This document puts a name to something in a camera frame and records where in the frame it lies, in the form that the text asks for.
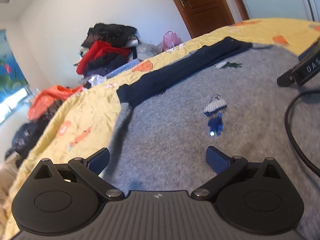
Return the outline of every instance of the ribbed gray surface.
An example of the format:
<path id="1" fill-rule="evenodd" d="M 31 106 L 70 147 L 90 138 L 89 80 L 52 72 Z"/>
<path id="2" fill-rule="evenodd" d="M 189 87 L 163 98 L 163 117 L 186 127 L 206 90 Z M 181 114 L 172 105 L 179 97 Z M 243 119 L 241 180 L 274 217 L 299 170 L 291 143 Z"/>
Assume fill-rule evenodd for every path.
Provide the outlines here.
<path id="1" fill-rule="evenodd" d="M 87 227 L 65 236 L 21 232 L 14 240 L 302 240 L 295 232 L 254 236 L 232 228 L 211 203 L 192 200 L 186 191 L 134 191 L 120 202 L 109 202 Z"/>

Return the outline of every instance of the bed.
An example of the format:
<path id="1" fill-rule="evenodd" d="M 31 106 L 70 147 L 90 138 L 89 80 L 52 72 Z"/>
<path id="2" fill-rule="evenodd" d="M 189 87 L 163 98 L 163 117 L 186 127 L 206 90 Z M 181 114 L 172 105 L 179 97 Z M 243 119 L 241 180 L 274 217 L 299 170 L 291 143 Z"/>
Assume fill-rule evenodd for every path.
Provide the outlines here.
<path id="1" fill-rule="evenodd" d="M 320 34 L 320 25 L 296 19 L 252 19 L 225 26 L 209 34 L 161 53 L 90 90 L 69 98 L 51 120 L 36 147 L 21 165 L 9 196 L 11 203 L 34 166 L 42 158 L 53 163 L 67 163 L 74 157 L 87 158 L 107 147 L 121 110 L 116 90 L 123 84 L 133 84 L 145 73 L 158 70 L 204 45 L 212 45 L 227 36 L 239 41 L 278 44 L 296 55 L 301 54 Z M 10 239 L 19 229 L 8 208 L 4 239 Z"/>

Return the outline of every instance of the red clothing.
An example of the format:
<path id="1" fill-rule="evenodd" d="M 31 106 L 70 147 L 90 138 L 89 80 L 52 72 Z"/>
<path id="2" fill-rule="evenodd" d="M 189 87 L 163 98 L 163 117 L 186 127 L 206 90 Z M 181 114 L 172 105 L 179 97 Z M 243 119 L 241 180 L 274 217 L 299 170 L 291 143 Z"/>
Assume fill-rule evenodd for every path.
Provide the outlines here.
<path id="1" fill-rule="evenodd" d="M 88 53 L 85 54 L 82 60 L 79 62 L 76 72 L 79 75 L 83 74 L 91 60 L 104 56 L 107 53 L 118 53 L 123 57 L 128 57 L 131 51 L 129 49 L 112 47 L 110 43 L 105 41 L 95 41 Z"/>

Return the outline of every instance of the gray fabric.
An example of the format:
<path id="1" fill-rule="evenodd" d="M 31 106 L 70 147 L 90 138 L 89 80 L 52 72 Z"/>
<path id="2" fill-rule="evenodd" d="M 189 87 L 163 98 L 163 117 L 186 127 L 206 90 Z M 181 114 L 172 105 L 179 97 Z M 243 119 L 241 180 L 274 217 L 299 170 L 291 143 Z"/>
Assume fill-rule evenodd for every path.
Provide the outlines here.
<path id="1" fill-rule="evenodd" d="M 302 88 L 278 87 L 276 78 L 298 59 L 270 45 L 255 44 L 253 49 L 225 61 L 242 63 L 242 67 L 206 68 L 133 111 L 128 104 L 122 104 L 110 143 L 111 162 L 103 177 L 125 193 L 192 192 L 215 176 L 205 161 L 208 146 L 229 156 L 241 155 L 250 162 L 275 157 L 305 204 L 298 231 L 306 239 L 319 240 L 320 180 L 292 149 L 284 129 L 284 113 L 293 97 L 318 87 L 320 74 Z M 223 115 L 221 135 L 211 137 L 203 109 L 215 94 L 226 101 L 228 112 Z M 319 96 L 304 98 L 292 118 L 297 143 L 318 167 L 319 100 Z"/>

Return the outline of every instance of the door panel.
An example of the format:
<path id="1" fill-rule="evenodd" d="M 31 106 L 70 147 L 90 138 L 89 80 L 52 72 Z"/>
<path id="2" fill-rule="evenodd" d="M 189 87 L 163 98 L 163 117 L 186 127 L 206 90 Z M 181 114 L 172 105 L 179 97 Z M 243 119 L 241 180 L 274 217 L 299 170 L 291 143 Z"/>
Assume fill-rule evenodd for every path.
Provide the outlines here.
<path id="1" fill-rule="evenodd" d="M 225 0 L 174 1 L 192 38 L 234 23 Z"/>

